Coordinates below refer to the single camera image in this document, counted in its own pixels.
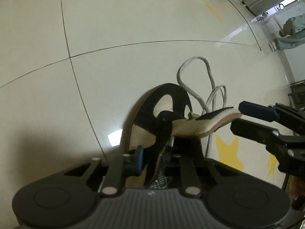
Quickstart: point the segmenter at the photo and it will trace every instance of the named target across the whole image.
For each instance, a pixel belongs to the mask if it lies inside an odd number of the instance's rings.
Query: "tile grout line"
[[[103,51],[103,50],[108,50],[108,49],[118,48],[118,47],[123,47],[123,46],[149,44],[149,43],[162,43],[162,42],[212,42],[212,43],[234,44],[234,45],[244,45],[244,46],[255,47],[254,45],[247,45],[247,44],[235,43],[235,42],[216,41],[216,40],[156,40],[156,41],[145,41],[145,42],[124,44],[124,45],[110,46],[110,47],[101,48],[101,49],[98,49],[98,50],[93,50],[93,51],[90,51],[90,52],[80,53],[80,54],[77,54],[77,55],[74,55],[74,56],[70,56],[70,58],[75,58],[75,57],[82,56],[82,55],[85,55],[85,54],[88,54],[88,53],[93,53],[93,52],[98,52],[98,51]]]
[[[63,19],[63,0],[60,0],[60,7],[61,7],[61,16],[62,16],[62,19]],[[71,56],[70,56],[70,51],[69,51],[69,46],[68,46],[68,41],[67,41],[67,34],[66,34],[66,27],[65,27],[64,19],[63,19],[63,31],[65,33],[65,39],[66,39],[68,54],[69,54],[69,58],[70,58]]]
[[[94,130],[94,128],[93,128],[92,122],[91,122],[91,120],[90,120],[89,114],[88,114],[87,109],[86,109],[86,106],[85,106],[85,103],[84,103],[84,101],[83,101],[83,97],[82,97],[82,95],[81,95],[81,93],[80,93],[80,88],[79,88],[79,85],[78,85],[78,82],[77,82],[77,79],[76,79],[76,74],[75,74],[75,71],[74,71],[74,67],[73,67],[72,59],[71,59],[71,58],[70,58],[70,62],[71,62],[71,67],[72,67],[72,70],[73,70],[75,82],[76,82],[76,85],[77,85],[78,93],[79,93],[79,95],[80,95],[81,102],[83,103],[83,108],[85,109],[85,112],[86,112],[86,114],[87,114],[87,118],[88,118],[89,123],[90,123],[90,125],[91,125],[91,128],[92,128],[92,131],[93,131],[93,133],[94,133],[94,136],[95,136],[95,138],[96,138],[96,140],[97,140],[97,143],[99,144],[99,146],[100,146],[100,148],[101,148],[101,150],[102,150],[102,153],[103,153],[103,155],[104,155],[106,161],[108,161],[108,160],[107,160],[107,157],[106,157],[106,155],[105,155],[105,153],[104,153],[104,151],[103,151],[103,148],[102,148],[102,146],[101,146],[101,144],[100,144],[100,141],[99,141],[99,139],[97,138],[96,132],[95,132],[95,130]]]
[[[112,49],[112,48],[119,48],[119,47],[123,47],[123,46],[131,46],[131,45],[140,45],[140,44],[149,44],[149,43],[162,43],[162,42],[214,42],[214,43],[221,43],[221,44],[234,44],[234,45],[243,45],[243,46],[251,46],[251,47],[255,47],[254,45],[247,45],[247,44],[241,44],[241,43],[235,43],[235,42],[223,42],[223,41],[213,41],[213,40],[157,40],[157,41],[146,41],[146,42],[139,42],[139,43],[131,43],[131,44],[125,44],[125,45],[117,45],[117,46],[111,46],[111,47],[106,47],[106,48],[102,48],[102,49],[98,49],[98,50],[93,50],[93,51],[90,51],[90,52],[85,52],[85,53],[80,53],[80,54],[77,54],[77,55],[74,55],[74,56],[69,56],[68,58],[66,59],[62,59],[62,60],[59,60],[59,61],[56,61],[54,63],[51,63],[51,64],[47,64],[45,66],[42,66],[42,67],[39,67],[35,70],[31,70],[11,81],[9,81],[8,83],[0,86],[0,89],[4,86],[6,86],[7,84],[10,84],[11,82],[21,78],[21,77],[24,77],[25,75],[27,74],[30,74],[34,71],[37,71],[37,70],[40,70],[41,68],[44,68],[44,67],[47,67],[47,66],[50,66],[52,64],[56,64],[56,63],[59,63],[61,61],[64,61],[64,60],[68,60],[70,58],[75,58],[75,57],[78,57],[78,56],[82,56],[82,55],[85,55],[85,54],[88,54],[88,53],[93,53],[93,52],[99,52],[99,51],[103,51],[103,50],[108,50],[108,49]]]
[[[61,15],[62,15],[62,18],[63,18],[63,0],[60,0],[60,6],[61,6]],[[105,155],[105,153],[104,153],[104,151],[103,151],[103,149],[102,149],[102,146],[101,146],[101,144],[100,144],[100,141],[99,141],[99,139],[97,138],[96,132],[95,132],[95,130],[94,130],[94,128],[93,128],[92,122],[91,122],[90,117],[89,117],[89,114],[88,114],[88,112],[87,112],[87,109],[86,109],[85,103],[84,103],[84,101],[83,101],[83,97],[82,97],[82,95],[81,95],[80,88],[79,88],[79,85],[78,85],[78,82],[77,82],[77,79],[76,79],[76,74],[75,74],[74,67],[73,67],[73,63],[72,63],[72,59],[71,59],[71,56],[70,56],[70,51],[69,51],[69,46],[68,46],[68,40],[67,40],[67,34],[66,34],[66,28],[65,28],[65,21],[64,21],[64,19],[63,19],[63,30],[64,30],[64,33],[65,33],[65,39],[66,39],[66,44],[67,44],[67,49],[68,49],[68,54],[69,54],[69,58],[68,58],[68,59],[70,60],[70,63],[71,63],[72,71],[73,71],[74,78],[75,78],[75,82],[76,82],[77,89],[78,89],[78,93],[79,93],[79,95],[80,95],[81,102],[83,103],[83,108],[85,109],[85,112],[86,112],[86,114],[87,114],[87,118],[88,118],[88,120],[89,120],[90,126],[91,126],[91,128],[92,128],[93,133],[94,133],[94,136],[95,136],[95,138],[96,138],[96,140],[97,140],[97,142],[98,142],[98,144],[99,144],[99,146],[100,146],[100,148],[101,148],[101,150],[102,150],[102,153],[103,153],[103,155],[104,155],[104,157],[105,157],[105,159],[106,159],[106,161],[107,161],[107,157],[106,157],[106,155]]]
[[[25,74],[23,74],[23,75],[21,75],[21,76],[19,76],[19,77],[15,78],[15,79],[13,79],[13,80],[9,81],[8,83],[6,83],[6,84],[2,85],[2,86],[0,87],[0,89],[1,89],[1,88],[3,88],[4,86],[6,86],[6,85],[10,84],[11,82],[16,81],[16,80],[18,80],[19,78],[26,76],[27,74],[30,74],[30,73],[32,73],[32,72],[34,72],[34,71],[39,70],[39,69],[45,68],[45,67],[47,67],[47,66],[50,66],[50,65],[53,65],[53,64],[59,63],[59,62],[61,62],[61,61],[64,61],[64,60],[68,60],[68,59],[69,59],[69,58],[62,59],[62,60],[56,61],[56,62],[54,62],[54,63],[47,64],[47,65],[45,65],[45,66],[39,67],[39,68],[37,68],[37,69],[35,69],[35,70],[31,70],[31,71],[29,71],[28,73],[25,73]]]

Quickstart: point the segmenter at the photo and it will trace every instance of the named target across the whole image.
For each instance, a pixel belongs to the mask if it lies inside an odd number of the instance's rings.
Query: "shoe sole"
[[[241,113],[234,113],[234,114],[230,114],[224,118],[222,118],[215,126],[212,127],[211,130],[205,132],[205,133],[201,133],[198,135],[199,138],[204,138],[210,134],[212,134],[213,132],[217,131],[219,128],[231,123],[234,119],[238,119],[242,116]]]

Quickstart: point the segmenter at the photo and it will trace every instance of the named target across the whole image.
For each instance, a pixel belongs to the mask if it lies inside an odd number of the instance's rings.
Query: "white cable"
[[[184,71],[186,69],[186,67],[188,67],[189,64],[194,59],[201,59],[202,61],[204,61],[206,69],[207,69],[207,72],[208,72],[209,79],[211,81],[212,91],[211,91],[211,94],[208,97],[208,100],[206,102],[200,97],[200,95],[198,95],[195,91],[193,91],[190,87],[188,87],[181,80],[181,73],[182,73],[182,71]],[[191,96],[193,96],[199,102],[200,106],[202,107],[202,113],[201,113],[202,115],[204,113],[210,113],[210,112],[215,110],[215,106],[216,106],[216,93],[219,90],[222,93],[222,99],[223,99],[222,107],[223,108],[226,107],[226,104],[227,104],[227,89],[226,89],[226,87],[224,85],[220,85],[220,86],[215,87],[215,81],[214,81],[214,78],[212,76],[212,72],[211,72],[211,68],[210,68],[209,62],[204,57],[195,56],[195,57],[192,57],[192,58],[189,58],[188,60],[186,60],[181,65],[181,67],[179,68],[179,70],[177,72],[177,82],[178,82],[178,84],[182,88],[184,88]],[[208,156],[208,150],[210,148],[211,143],[212,143],[212,134],[210,134],[209,138],[208,138],[208,144],[207,144],[207,147],[206,147],[206,150],[205,150],[205,155],[204,155],[204,157],[206,157],[206,158]]]

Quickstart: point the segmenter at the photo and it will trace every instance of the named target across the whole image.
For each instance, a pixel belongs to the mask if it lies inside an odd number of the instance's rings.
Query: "screw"
[[[185,189],[185,192],[190,195],[198,195],[200,194],[200,188],[190,186]]]
[[[280,133],[278,131],[272,131],[272,133],[275,135],[275,136],[279,136]]]
[[[117,189],[115,187],[105,187],[102,189],[102,192],[107,195],[112,195],[117,193]]]
[[[293,157],[293,156],[294,156],[294,152],[293,152],[293,150],[291,150],[291,149],[288,149],[287,154],[288,154],[290,157]]]

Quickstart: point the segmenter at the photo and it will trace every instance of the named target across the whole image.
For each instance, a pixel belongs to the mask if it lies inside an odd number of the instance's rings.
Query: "ridged gray surface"
[[[120,197],[103,199],[91,216],[68,228],[229,229],[230,227],[212,217],[200,200],[183,197],[177,189],[127,189]]]

